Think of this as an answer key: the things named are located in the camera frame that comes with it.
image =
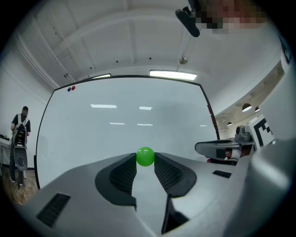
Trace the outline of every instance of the ceiling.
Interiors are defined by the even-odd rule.
[[[148,75],[151,69],[196,73],[219,114],[252,90],[279,62],[274,28],[192,37],[175,16],[187,0],[52,0],[24,19],[19,43],[53,88],[87,77]],[[181,65],[182,56],[189,58]]]
[[[273,91],[274,87],[278,84],[283,75],[284,70],[279,62],[260,84],[255,86],[254,89],[252,89],[246,96],[238,100],[235,105],[229,107],[226,111],[216,116],[218,129],[226,129],[228,122],[236,124],[244,119],[248,119],[250,121],[256,117],[258,113],[255,112],[255,107],[260,107],[261,103]],[[246,112],[242,112],[242,106],[245,103],[251,104],[252,108]]]

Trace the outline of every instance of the green ball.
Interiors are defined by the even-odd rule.
[[[137,151],[137,162],[142,166],[149,166],[154,162],[154,151],[149,147],[142,147]]]

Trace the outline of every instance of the whiteboard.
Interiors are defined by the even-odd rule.
[[[126,77],[75,87],[55,90],[44,112],[36,150],[40,188],[69,169],[143,146],[206,161],[194,146],[217,139],[198,85]]]

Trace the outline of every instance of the black t-shirt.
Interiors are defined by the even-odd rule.
[[[25,120],[25,118],[26,118],[27,116],[24,116],[24,115],[21,114],[20,117],[21,117],[22,122],[24,122],[24,120]],[[16,116],[14,117],[12,123],[13,123],[14,125],[19,124],[18,115],[16,115]],[[27,129],[27,132],[31,132],[31,123],[30,123],[30,120],[26,123],[26,129]]]

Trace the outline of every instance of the wooden floor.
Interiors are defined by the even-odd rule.
[[[16,182],[12,183],[9,178],[9,168],[3,167],[1,171],[0,181],[11,202],[24,204],[38,191],[34,170],[26,170],[26,179],[21,188],[18,187],[18,172],[15,172]]]

